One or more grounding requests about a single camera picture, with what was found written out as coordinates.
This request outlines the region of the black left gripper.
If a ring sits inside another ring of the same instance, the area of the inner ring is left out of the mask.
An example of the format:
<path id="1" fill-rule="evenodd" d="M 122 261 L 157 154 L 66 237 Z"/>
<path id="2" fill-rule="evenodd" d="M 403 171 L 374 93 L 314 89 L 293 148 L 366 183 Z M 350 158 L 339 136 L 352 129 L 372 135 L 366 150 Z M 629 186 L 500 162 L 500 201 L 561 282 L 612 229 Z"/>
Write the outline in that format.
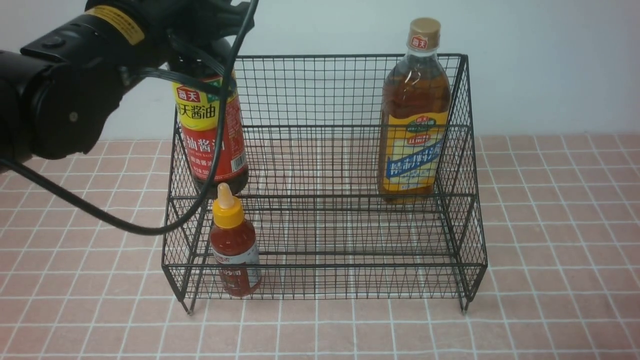
<path id="1" fill-rule="evenodd" d="M 158 68 L 176 52 L 170 35 L 200 46 L 236 35 L 251 2 L 230 0 L 89 0 L 85 14 L 111 27 L 116 63 Z"/>

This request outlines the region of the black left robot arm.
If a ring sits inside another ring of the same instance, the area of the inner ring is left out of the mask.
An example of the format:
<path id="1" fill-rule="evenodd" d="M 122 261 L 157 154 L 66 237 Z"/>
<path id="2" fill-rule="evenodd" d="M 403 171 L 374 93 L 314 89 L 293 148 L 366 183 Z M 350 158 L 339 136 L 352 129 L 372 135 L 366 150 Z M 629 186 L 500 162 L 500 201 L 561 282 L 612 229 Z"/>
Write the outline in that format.
<path id="1" fill-rule="evenodd" d="M 183 56 L 222 75 L 208 50 L 254 27 L 256 0 L 89 0 L 84 13 L 1 52 L 1 171 L 33 157 L 87 154 L 108 117 L 143 79 L 219 95 L 219 86 L 162 65 Z"/>

